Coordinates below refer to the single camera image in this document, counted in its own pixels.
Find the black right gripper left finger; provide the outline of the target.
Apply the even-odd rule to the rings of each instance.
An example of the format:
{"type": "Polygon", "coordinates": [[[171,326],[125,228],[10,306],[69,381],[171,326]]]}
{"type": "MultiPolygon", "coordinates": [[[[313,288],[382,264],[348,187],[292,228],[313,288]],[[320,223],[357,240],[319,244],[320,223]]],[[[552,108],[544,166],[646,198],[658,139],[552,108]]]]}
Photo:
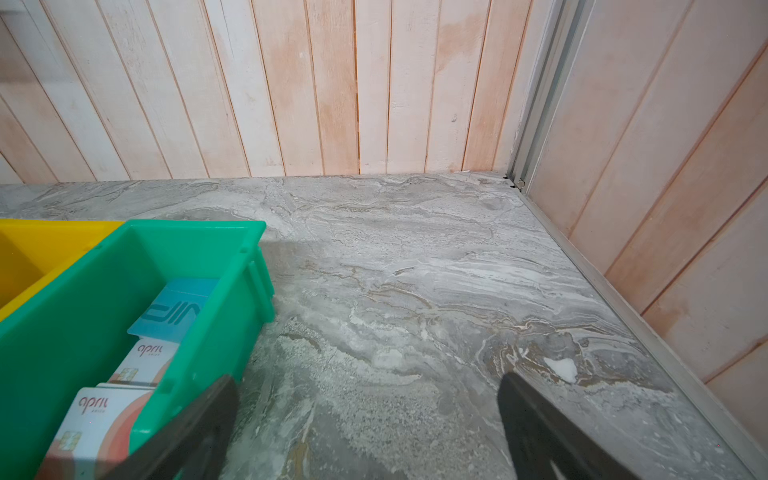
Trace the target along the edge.
{"type": "Polygon", "coordinates": [[[217,479],[223,469],[239,406],[235,380],[223,375],[107,479],[217,479]]]}

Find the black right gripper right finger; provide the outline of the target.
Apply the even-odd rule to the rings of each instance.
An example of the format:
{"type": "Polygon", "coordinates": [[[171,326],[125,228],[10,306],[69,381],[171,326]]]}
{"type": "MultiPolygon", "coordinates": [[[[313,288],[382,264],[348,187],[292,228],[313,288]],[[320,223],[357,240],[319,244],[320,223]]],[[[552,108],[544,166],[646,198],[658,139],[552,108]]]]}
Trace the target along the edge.
{"type": "Polygon", "coordinates": [[[525,379],[502,377],[497,404],[519,479],[634,479],[525,379]]]}

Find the white april card upper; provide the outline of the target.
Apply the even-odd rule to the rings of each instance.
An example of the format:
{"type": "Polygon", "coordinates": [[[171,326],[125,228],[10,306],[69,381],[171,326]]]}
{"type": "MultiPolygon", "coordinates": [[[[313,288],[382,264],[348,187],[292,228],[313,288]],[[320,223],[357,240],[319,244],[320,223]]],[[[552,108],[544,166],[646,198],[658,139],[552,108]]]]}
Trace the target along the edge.
{"type": "Polygon", "coordinates": [[[110,376],[108,382],[156,387],[169,368],[178,348],[178,343],[141,337],[110,376]]]}

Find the white april card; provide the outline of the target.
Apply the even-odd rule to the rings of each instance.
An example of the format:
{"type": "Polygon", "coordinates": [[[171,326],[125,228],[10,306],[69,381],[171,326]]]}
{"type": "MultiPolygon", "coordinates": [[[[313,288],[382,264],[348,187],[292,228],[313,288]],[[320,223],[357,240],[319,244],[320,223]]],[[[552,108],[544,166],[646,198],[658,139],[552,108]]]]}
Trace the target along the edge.
{"type": "Polygon", "coordinates": [[[130,435],[154,393],[101,383],[80,389],[36,473],[38,479],[101,479],[130,454],[130,435]]]}
{"type": "Polygon", "coordinates": [[[169,368],[178,348],[178,343],[141,337],[110,376],[108,382],[156,387],[169,368]]]}

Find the white april card lower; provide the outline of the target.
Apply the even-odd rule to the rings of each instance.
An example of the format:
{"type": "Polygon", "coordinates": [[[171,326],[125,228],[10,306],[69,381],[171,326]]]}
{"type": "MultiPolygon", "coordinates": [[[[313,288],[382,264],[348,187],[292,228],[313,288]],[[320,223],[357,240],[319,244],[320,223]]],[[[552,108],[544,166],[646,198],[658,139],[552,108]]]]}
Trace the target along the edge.
{"type": "Polygon", "coordinates": [[[36,473],[38,479],[101,479],[130,454],[130,435],[154,393],[101,383],[80,389],[36,473]]]}

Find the light blue VIP card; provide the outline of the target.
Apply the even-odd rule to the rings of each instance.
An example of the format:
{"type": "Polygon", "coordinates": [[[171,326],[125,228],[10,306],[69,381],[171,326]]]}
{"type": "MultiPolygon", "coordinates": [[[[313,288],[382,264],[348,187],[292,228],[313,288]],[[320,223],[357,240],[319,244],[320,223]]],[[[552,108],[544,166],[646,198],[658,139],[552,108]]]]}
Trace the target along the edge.
{"type": "Polygon", "coordinates": [[[180,344],[218,284],[211,278],[177,278],[170,281],[127,332],[180,344]]]}

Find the green plastic bin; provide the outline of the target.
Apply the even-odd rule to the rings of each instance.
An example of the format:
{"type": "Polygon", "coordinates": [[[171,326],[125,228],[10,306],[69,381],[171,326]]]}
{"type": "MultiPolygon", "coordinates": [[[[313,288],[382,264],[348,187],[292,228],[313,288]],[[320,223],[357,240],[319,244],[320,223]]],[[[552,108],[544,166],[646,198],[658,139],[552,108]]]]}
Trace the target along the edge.
{"type": "Polygon", "coordinates": [[[240,380],[274,288],[262,221],[130,220],[1,324],[1,475],[30,479],[76,392],[128,353],[128,328],[177,278],[218,284],[130,435],[140,448],[223,375],[240,380]]]}

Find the yellow plastic bin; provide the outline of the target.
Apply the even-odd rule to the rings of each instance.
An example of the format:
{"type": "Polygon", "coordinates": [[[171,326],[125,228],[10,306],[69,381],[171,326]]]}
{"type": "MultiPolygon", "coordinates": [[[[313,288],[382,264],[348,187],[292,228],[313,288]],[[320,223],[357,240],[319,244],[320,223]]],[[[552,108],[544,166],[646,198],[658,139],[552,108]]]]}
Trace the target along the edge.
{"type": "Polygon", "coordinates": [[[1,318],[6,319],[117,230],[120,221],[1,221],[1,318]]]}

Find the aluminium corner post right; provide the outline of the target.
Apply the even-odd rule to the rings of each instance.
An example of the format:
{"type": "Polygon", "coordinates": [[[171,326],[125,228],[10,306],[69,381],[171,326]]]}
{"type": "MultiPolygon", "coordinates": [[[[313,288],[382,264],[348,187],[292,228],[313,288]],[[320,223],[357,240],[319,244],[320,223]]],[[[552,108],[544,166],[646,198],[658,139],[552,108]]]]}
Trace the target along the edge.
{"type": "Polygon", "coordinates": [[[522,44],[523,77],[507,178],[519,191],[530,189],[551,129],[554,114],[570,75],[592,1],[534,1],[522,44]]]}

